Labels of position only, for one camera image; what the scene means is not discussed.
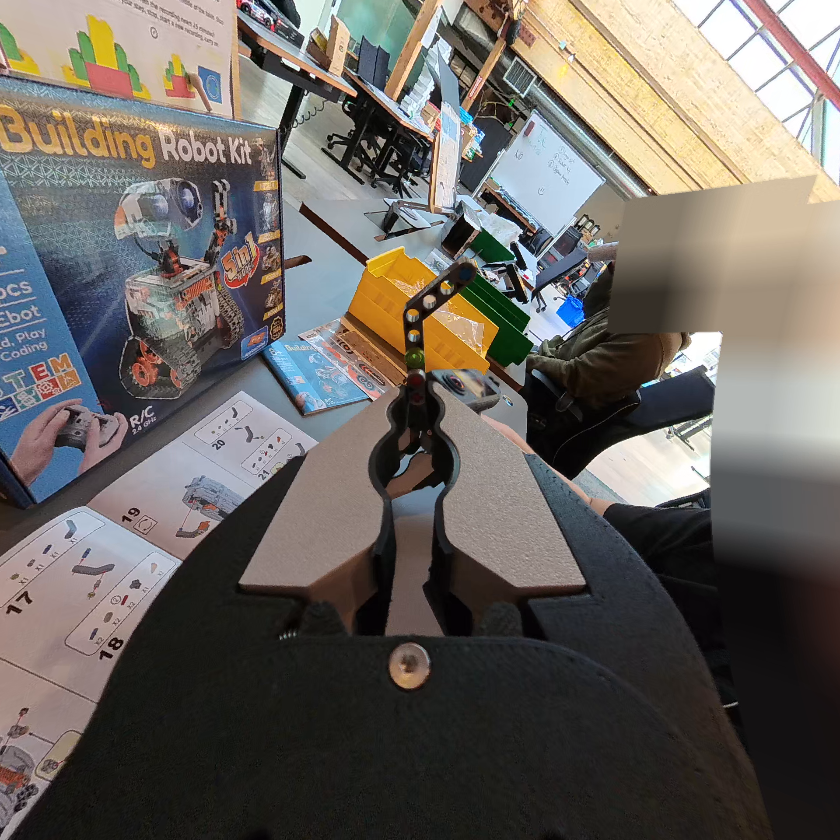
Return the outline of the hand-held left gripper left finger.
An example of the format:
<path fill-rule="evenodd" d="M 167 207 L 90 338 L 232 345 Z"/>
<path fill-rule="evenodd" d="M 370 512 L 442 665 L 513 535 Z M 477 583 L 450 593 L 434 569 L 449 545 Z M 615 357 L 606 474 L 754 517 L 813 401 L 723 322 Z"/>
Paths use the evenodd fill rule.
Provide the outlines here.
<path fill-rule="evenodd" d="M 239 586 L 332 604 L 345 626 L 383 634 L 396 562 L 392 501 L 403 388 L 394 387 L 309 450 Z"/>

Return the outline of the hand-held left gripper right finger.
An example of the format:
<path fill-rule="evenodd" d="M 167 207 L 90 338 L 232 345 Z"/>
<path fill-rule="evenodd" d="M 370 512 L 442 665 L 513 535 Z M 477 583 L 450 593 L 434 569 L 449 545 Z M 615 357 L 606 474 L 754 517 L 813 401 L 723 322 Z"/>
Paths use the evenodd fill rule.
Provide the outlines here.
<path fill-rule="evenodd" d="M 586 581 L 525 454 L 441 384 L 429 432 L 444 487 L 425 594 L 445 635 L 470 635 L 496 603 L 579 595 Z"/>

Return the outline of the grey angled building beam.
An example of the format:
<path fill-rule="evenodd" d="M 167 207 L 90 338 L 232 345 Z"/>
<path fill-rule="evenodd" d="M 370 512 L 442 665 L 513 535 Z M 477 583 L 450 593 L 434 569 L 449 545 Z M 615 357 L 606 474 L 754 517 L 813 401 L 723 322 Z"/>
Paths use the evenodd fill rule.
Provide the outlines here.
<path fill-rule="evenodd" d="M 423 436 L 431 427 L 428 408 L 424 322 L 450 299 L 467 288 L 478 275 L 478 265 L 460 259 L 429 281 L 406 303 L 402 315 L 406 364 L 404 401 L 407 427 Z"/>

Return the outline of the standing desk with black leg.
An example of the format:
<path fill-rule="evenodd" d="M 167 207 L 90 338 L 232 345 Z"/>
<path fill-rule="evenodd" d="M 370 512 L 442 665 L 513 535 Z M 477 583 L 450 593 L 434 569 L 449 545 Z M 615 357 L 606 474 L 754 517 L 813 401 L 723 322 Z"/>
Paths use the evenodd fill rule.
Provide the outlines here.
<path fill-rule="evenodd" d="M 289 44 L 251 16 L 238 10 L 237 20 L 238 32 L 244 44 L 251 48 L 252 63 L 290 83 L 287 104 L 278 126 L 281 138 L 279 155 L 280 162 L 304 181 L 306 174 L 287 161 L 284 154 L 305 95 L 314 93 L 324 101 L 338 102 L 342 96 L 356 98 L 358 92 L 346 80 L 317 65 L 305 50 Z"/>
<path fill-rule="evenodd" d="M 394 194 L 413 200 L 415 195 L 410 189 L 416 174 L 413 157 L 425 153 L 430 158 L 433 131 L 424 123 L 410 120 L 395 101 L 352 70 L 345 69 L 343 78 L 357 90 L 353 99 L 353 131 L 348 136 L 329 135 L 328 146 L 322 152 L 355 181 L 363 183 L 361 173 L 368 169 L 372 187 L 387 184 Z M 363 138 L 373 136 L 376 127 L 383 128 L 380 132 L 383 146 L 379 151 L 367 151 Z"/>

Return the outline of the clear plastic parts bags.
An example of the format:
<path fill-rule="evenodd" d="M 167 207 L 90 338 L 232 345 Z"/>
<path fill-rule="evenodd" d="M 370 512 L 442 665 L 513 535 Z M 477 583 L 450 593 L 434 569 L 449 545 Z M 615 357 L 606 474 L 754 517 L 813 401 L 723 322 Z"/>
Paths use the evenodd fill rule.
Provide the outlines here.
<path fill-rule="evenodd" d="M 389 311 L 392 315 L 392 326 L 382 327 L 380 335 L 396 349 L 404 349 L 403 310 L 411 298 L 430 284 L 435 283 L 437 279 L 432 276 L 431 279 L 417 280 L 414 283 L 388 278 L 383 280 L 387 281 L 386 288 L 388 291 L 395 293 L 396 299 Z M 482 356 L 487 354 L 499 331 L 498 326 L 493 321 L 489 320 L 468 301 L 463 301 L 460 295 L 446 297 L 444 304 L 425 320 L 423 329 L 427 346 L 432 343 L 433 320 L 439 321 L 451 333 Z"/>

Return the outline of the green plastic bin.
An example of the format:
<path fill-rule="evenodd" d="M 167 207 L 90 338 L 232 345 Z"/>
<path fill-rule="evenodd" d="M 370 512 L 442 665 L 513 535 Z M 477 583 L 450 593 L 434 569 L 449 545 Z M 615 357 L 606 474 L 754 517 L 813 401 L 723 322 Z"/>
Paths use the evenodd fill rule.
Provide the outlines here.
<path fill-rule="evenodd" d="M 515 261 L 515 255 L 504 246 L 493 234 L 481 228 L 478 235 L 471 241 L 468 249 L 472 250 L 486 263 L 509 263 Z"/>
<path fill-rule="evenodd" d="M 530 316 L 480 274 L 460 292 L 460 296 L 498 327 L 489 347 L 490 358 L 500 366 L 525 361 L 533 346 L 533 341 L 526 335 Z"/>

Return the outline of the yellow plastic bin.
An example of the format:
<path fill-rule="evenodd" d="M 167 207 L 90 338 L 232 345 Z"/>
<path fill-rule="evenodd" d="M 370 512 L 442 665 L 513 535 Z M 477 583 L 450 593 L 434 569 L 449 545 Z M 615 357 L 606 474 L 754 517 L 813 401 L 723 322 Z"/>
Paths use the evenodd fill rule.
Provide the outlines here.
<path fill-rule="evenodd" d="M 433 270 L 420 259 L 408 256 L 403 247 L 386 251 L 368 260 L 349 312 L 386 341 L 380 335 L 380 330 L 392 326 L 389 311 L 396 302 L 396 294 L 387 290 L 387 281 L 383 279 L 414 283 L 431 279 L 432 276 L 435 276 Z M 488 372 L 490 365 L 487 355 L 482 356 L 472 350 L 437 320 L 432 321 L 430 340 L 432 343 L 427 346 L 424 335 L 428 370 L 476 369 L 482 374 Z M 405 353 L 405 349 L 393 348 L 400 354 Z"/>

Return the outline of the blue instruction booklet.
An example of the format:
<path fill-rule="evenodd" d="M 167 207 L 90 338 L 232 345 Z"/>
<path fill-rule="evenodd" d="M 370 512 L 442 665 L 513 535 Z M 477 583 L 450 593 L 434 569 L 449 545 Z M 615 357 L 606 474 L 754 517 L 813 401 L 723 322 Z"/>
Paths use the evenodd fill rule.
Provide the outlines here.
<path fill-rule="evenodd" d="M 369 399 L 347 374 L 306 341 L 279 339 L 269 344 L 262 356 L 303 416 Z"/>

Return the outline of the sticker sheet with orange prints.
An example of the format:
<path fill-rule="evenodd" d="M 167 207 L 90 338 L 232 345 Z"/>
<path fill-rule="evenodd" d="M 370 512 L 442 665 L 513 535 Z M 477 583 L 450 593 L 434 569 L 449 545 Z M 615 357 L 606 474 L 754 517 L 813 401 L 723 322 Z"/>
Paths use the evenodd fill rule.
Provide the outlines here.
<path fill-rule="evenodd" d="M 335 319 L 315 329 L 302 332 L 298 337 L 316 348 L 331 364 L 342 373 L 345 373 L 352 383 L 359 387 L 370 399 L 374 400 L 393 388 L 394 386 L 382 386 L 365 371 L 359 371 L 344 357 L 340 346 L 334 338 L 339 325 L 340 320 Z"/>

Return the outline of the black mesh office chair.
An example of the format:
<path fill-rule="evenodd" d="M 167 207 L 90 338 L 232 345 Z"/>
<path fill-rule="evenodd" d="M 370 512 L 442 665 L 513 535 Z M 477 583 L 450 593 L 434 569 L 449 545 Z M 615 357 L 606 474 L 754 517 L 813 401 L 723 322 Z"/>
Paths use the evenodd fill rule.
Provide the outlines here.
<path fill-rule="evenodd" d="M 609 447 L 710 415 L 715 391 L 700 366 L 592 408 L 533 371 L 521 390 L 528 406 L 527 440 L 549 466 L 572 479 Z"/>

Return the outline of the leaning cardboard panel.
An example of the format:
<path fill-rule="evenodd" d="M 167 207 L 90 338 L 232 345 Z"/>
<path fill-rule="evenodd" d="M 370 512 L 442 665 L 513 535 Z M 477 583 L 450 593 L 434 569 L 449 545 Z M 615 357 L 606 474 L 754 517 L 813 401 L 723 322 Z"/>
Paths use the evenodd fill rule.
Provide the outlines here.
<path fill-rule="evenodd" d="M 449 214 L 455 209 L 456 186 L 461 157 L 459 112 L 442 100 L 440 125 L 434 141 L 428 207 L 433 214 Z"/>

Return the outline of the white open instruction manual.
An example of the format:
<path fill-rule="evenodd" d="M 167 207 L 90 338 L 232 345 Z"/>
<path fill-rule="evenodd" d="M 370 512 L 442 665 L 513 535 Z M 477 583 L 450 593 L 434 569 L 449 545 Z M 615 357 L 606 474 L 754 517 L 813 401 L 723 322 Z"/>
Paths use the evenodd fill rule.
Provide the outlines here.
<path fill-rule="evenodd" d="M 123 647 L 184 559 L 316 443 L 239 392 L 2 555 L 2 838 L 67 763 Z"/>

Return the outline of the blue robot kit box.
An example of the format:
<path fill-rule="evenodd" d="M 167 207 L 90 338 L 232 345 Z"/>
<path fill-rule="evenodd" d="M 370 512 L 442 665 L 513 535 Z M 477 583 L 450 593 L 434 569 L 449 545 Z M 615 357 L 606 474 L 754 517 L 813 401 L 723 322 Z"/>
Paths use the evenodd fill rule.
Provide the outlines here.
<path fill-rule="evenodd" d="M 279 140 L 2 76 L 3 500 L 46 500 L 283 336 Z"/>

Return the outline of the cardboard box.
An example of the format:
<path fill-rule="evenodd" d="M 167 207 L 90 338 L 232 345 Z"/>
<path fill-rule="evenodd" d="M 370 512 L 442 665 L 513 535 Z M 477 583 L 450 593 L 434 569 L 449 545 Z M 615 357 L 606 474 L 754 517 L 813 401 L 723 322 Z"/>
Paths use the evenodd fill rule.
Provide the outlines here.
<path fill-rule="evenodd" d="M 335 15 L 330 18 L 329 33 L 314 28 L 308 38 L 307 52 L 311 59 L 336 77 L 343 74 L 349 51 L 350 32 Z"/>

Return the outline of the white brick drawing poster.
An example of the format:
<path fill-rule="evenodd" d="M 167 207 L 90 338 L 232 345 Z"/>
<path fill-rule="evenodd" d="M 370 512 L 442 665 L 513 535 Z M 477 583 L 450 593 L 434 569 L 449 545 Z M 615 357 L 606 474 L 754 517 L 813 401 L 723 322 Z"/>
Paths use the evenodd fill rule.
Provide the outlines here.
<path fill-rule="evenodd" d="M 235 3 L 2 1 L 2 69 L 234 116 Z"/>

